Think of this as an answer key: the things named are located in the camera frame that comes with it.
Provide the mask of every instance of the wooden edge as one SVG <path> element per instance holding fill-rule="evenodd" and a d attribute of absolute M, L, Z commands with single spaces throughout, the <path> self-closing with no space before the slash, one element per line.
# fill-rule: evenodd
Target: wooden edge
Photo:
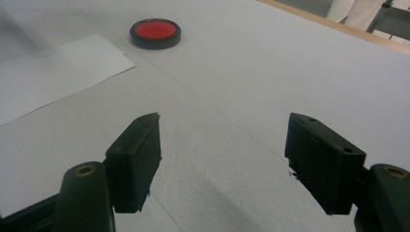
<path fill-rule="evenodd" d="M 392 42 L 390 40 L 374 36 L 372 34 L 361 31 L 359 29 L 356 29 L 356 28 L 353 28 L 353 27 L 350 27 L 350 26 L 346 26 L 346 25 L 337 23 L 335 21 L 331 21 L 327 18 L 318 16 L 318 15 L 315 15 L 315 14 L 304 12 L 302 10 L 287 6 L 285 4 L 276 2 L 274 0 L 257 0 L 257 1 L 261 2 L 261 3 L 264 3 L 264 4 L 267 4 L 269 6 L 281 9 L 283 11 L 289 12 L 293 15 L 297 15 L 297 16 L 306 18 L 310 21 L 313 21 L 313 22 L 322 24 L 324 26 L 333 28 L 335 30 L 338 30 L 338 31 L 346 33 L 348 35 L 357 37 L 357 38 L 365 40 L 367 42 L 372 42 L 372 43 L 375 43 L 375 44 L 384 45 L 384 46 L 386 46 L 388 48 L 391 48 L 393 50 L 400 51 L 404 54 L 410 55 L 410 46 L 407 46 L 407 45 L 404 45 L 404 44 L 401 44 L 401 43 Z"/>

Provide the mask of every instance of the brass screw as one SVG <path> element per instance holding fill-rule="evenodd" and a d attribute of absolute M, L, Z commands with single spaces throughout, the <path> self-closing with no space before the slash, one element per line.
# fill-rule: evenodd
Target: brass screw
<path fill-rule="evenodd" d="M 76 169 L 75 176 L 85 177 L 92 174 L 94 171 L 96 171 L 96 167 L 94 165 L 84 165 Z"/>
<path fill-rule="evenodd" d="M 391 177 L 404 180 L 409 178 L 409 173 L 406 170 L 403 170 L 394 166 L 384 166 L 383 171 Z"/>

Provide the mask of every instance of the red button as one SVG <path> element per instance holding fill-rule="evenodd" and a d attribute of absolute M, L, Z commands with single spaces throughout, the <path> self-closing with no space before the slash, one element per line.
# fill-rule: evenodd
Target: red button
<path fill-rule="evenodd" d="M 149 39 L 170 37 L 176 31 L 177 29 L 174 25 L 164 21 L 147 21 L 134 29 L 136 35 Z"/>

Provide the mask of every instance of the paper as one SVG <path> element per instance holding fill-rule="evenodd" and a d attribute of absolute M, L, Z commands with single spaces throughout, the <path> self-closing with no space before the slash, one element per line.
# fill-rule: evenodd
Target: paper
<path fill-rule="evenodd" d="M 0 125 L 134 67 L 92 35 L 0 64 Z"/>

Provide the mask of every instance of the table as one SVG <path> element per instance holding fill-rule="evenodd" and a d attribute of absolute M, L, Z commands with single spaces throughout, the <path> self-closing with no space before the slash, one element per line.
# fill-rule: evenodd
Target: table
<path fill-rule="evenodd" d="M 163 160 L 141 214 L 117 231 L 354 231 L 289 177 L 290 112 L 410 169 L 410 56 L 249 0 L 4 0 L 2 61 L 92 34 L 135 64 L 0 126 L 2 216 L 58 192 L 64 172 L 104 152 L 136 117 L 159 112 Z M 130 43 L 138 20 L 182 28 L 167 50 Z"/>

